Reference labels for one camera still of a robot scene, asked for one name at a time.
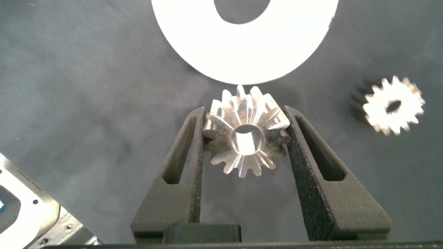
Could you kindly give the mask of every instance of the silver gear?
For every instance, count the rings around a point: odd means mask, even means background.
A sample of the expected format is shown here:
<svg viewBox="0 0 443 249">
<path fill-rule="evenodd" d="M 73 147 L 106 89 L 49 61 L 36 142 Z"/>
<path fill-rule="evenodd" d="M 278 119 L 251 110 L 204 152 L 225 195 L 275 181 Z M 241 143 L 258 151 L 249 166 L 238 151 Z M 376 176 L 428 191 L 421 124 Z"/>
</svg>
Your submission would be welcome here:
<svg viewBox="0 0 443 249">
<path fill-rule="evenodd" d="M 282 143 L 289 138 L 285 130 L 288 126 L 288 118 L 270 94 L 263 95 L 256 86 L 245 94 L 239 85 L 236 96 L 223 90 L 221 102 L 213 100 L 203 135 L 212 139 L 206 146 L 206 150 L 216 153 L 211 163 L 225 162 L 225 174 L 237 168 L 243 178 L 248 169 L 260 176 L 262 165 L 275 168 L 272 158 L 286 155 Z M 245 127 L 250 132 L 239 133 Z"/>
<path fill-rule="evenodd" d="M 367 104 L 363 105 L 366 119 L 379 132 L 389 135 L 392 131 L 395 135 L 400 134 L 400 129 L 409 131 L 408 123 L 418 123 L 416 115 L 423 114 L 422 106 L 425 101 L 422 93 L 409 79 L 405 77 L 402 81 L 395 75 L 392 83 L 383 78 L 382 87 L 372 86 L 374 94 L 367 94 Z M 389 111 L 388 107 L 393 103 L 399 106 Z"/>
</svg>

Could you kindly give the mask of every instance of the gray fabric surface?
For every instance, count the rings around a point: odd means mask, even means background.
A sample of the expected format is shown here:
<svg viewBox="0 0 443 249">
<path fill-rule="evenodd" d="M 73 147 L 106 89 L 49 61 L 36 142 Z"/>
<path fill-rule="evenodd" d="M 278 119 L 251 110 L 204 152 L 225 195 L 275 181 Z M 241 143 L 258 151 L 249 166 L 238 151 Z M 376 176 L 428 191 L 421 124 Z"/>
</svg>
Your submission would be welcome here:
<svg viewBox="0 0 443 249">
<path fill-rule="evenodd" d="M 443 234 L 442 13 L 442 1 L 340 1 L 317 51 L 260 85 L 302 111 L 386 209 L 389 240 Z M 351 115 L 350 96 L 394 74 L 417 83 L 425 114 L 385 137 Z M 223 89 L 235 86 L 173 51 L 149 1 L 0 1 L 0 151 L 105 243 L 134 241 L 129 224 L 182 122 Z M 277 164 L 241 180 L 206 161 L 202 222 L 240 223 L 244 241 L 306 241 L 289 159 Z"/>
</svg>

